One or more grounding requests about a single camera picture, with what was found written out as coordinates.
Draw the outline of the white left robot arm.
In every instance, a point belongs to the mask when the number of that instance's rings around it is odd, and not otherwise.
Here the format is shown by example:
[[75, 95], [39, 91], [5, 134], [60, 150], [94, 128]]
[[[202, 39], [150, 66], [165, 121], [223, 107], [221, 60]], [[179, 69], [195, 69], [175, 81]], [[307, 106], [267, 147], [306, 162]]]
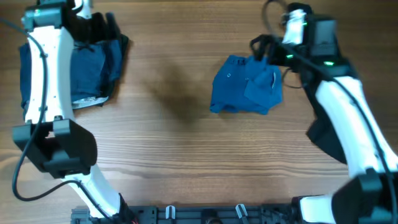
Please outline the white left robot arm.
[[70, 186], [88, 206], [87, 223], [135, 223], [136, 216], [100, 171], [95, 137], [73, 114], [73, 49], [108, 40], [115, 23], [91, 13], [91, 1], [39, 1], [25, 10], [20, 31], [31, 59], [30, 98], [24, 124], [12, 130], [21, 158]]

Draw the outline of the blue t-shirt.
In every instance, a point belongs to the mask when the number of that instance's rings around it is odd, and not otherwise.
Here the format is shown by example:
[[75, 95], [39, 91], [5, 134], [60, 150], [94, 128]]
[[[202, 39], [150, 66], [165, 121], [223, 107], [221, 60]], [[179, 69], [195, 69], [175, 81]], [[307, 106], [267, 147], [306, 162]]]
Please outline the blue t-shirt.
[[266, 115], [283, 101], [279, 68], [253, 56], [230, 55], [213, 80], [210, 111]]

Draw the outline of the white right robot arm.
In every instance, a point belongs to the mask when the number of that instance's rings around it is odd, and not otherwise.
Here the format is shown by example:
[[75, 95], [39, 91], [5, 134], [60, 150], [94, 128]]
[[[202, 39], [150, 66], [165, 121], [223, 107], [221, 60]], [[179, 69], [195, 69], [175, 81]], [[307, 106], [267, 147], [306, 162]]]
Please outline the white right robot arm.
[[342, 56], [333, 18], [293, 3], [282, 16], [283, 37], [257, 38], [256, 59], [297, 73], [315, 112], [308, 138], [346, 164], [349, 181], [331, 194], [295, 197], [292, 223], [396, 223], [397, 154], [364, 97], [356, 70]]

